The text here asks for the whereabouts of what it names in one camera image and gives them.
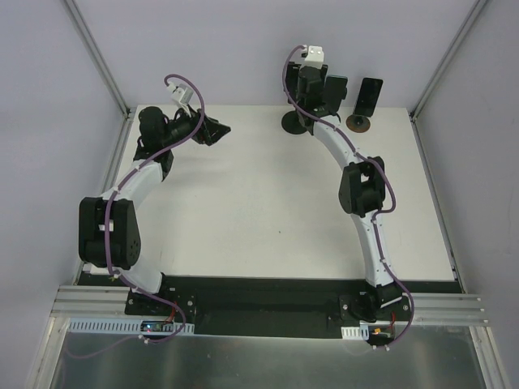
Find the brown-base grey phone stand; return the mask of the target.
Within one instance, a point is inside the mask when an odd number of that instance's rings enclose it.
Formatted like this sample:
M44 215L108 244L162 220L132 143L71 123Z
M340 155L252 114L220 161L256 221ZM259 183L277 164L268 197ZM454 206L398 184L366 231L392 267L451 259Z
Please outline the brown-base grey phone stand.
M347 128L355 133L361 134L371 128L371 121L368 117L352 113L345 121Z

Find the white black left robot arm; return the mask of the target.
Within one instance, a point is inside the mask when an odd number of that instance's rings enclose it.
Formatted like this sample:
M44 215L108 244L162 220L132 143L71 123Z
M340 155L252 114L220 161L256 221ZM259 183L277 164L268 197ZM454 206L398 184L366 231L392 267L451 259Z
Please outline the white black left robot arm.
M114 188L79 204L79 256L145 293L145 308L162 315L169 310L172 297L161 288L162 273L144 261L136 211L168 177L174 164L173 147L188 140L212 146L231 129L192 107L178 109L168 118L160 108L148 106L138 119L139 138L129 171Z

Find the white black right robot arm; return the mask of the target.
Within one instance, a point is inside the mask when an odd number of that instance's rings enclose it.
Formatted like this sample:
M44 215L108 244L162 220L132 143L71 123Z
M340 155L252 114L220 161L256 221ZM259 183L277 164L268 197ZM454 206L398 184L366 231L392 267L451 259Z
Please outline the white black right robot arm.
M394 195L380 157L365 157L348 138L337 109L325 101L326 66L315 68L288 61L283 69L283 86L294 107L282 120L288 132L308 132L332 154L342 171L338 199L350 215L362 248L365 265L365 291L349 304L356 319L373 323L391 314L402 299L402 288L395 281L383 236L381 215L386 194Z

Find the tall black clamp phone stand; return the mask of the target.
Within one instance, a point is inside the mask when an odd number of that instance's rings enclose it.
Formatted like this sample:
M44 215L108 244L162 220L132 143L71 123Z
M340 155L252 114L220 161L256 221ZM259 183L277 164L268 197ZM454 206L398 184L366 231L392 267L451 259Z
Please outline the tall black clamp phone stand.
M311 73L308 72L308 69L306 67L302 68L300 65L295 103L301 108L304 108L307 104L306 99L310 75ZM306 128L301 125L298 115L299 111L293 109L283 116L281 126L285 132L292 135L301 135L307 131Z

